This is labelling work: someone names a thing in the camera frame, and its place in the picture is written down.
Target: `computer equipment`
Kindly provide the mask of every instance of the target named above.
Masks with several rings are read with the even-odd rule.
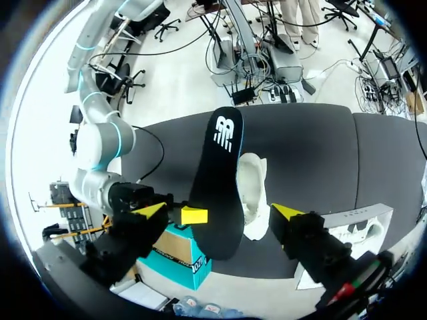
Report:
[[[217,2],[216,0],[196,0],[196,3],[198,5],[203,5],[203,8],[205,10],[209,10],[212,7],[212,5],[216,2]]]
[[[288,35],[278,35],[278,37],[286,43],[287,46],[293,47],[290,37]],[[268,51],[272,59],[272,66],[277,81],[285,81],[286,83],[294,83],[302,79],[302,65],[301,61],[295,54],[289,54],[283,51],[280,47],[275,46],[273,37],[267,36],[269,43]]]

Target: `new balance logo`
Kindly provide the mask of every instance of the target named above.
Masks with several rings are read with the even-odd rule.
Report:
[[[233,139],[234,122],[220,115],[216,120],[216,131],[218,132],[213,135],[213,140],[228,152],[232,152],[230,140]]]

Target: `black shoe insole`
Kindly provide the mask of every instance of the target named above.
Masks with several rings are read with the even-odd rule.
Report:
[[[236,173],[244,122],[233,107],[216,110],[207,124],[205,143],[188,205],[207,209],[207,223],[192,225],[194,239],[207,257],[231,258],[240,245],[244,213]]]

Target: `yellow tag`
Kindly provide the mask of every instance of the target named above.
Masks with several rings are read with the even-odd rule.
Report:
[[[291,217],[295,215],[303,215],[304,212],[290,209],[288,207],[285,207],[284,205],[278,205],[277,203],[272,203],[272,206],[275,207],[288,221],[291,219]]]
[[[154,213],[158,212],[161,207],[166,205],[166,202],[158,203],[157,205],[151,205],[146,208],[138,209],[132,211],[132,213],[137,213],[138,215],[145,215],[147,220],[153,216]]]
[[[207,209],[196,209],[185,206],[181,209],[181,224],[195,225],[207,223]]]

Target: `electronic device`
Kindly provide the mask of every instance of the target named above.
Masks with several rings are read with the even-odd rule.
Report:
[[[216,2],[217,2],[216,0],[196,0],[196,3],[198,5],[203,5],[203,8],[205,10],[211,9],[212,5]]]
[[[385,58],[381,52],[369,51],[364,64],[369,69],[378,88],[385,84],[395,83],[395,79],[399,78],[399,72],[392,58]]]
[[[308,92],[309,95],[313,95],[316,93],[316,88],[310,85],[305,79],[301,80],[302,87],[306,92]]]
[[[232,99],[235,106],[253,101],[255,99],[255,91],[253,87],[245,88],[232,93]]]
[[[231,40],[221,40],[211,43],[208,60],[211,79],[218,87],[231,85],[236,82],[236,71],[233,69],[236,64],[233,43]]]
[[[288,35],[278,35],[284,43],[287,43],[290,47],[292,42]],[[301,81],[302,79],[302,64],[300,59],[295,54],[289,54],[280,48],[277,48],[272,42],[274,39],[271,35],[266,37],[268,44],[268,51],[272,60],[272,67],[276,80],[284,80],[286,83],[294,83]]]

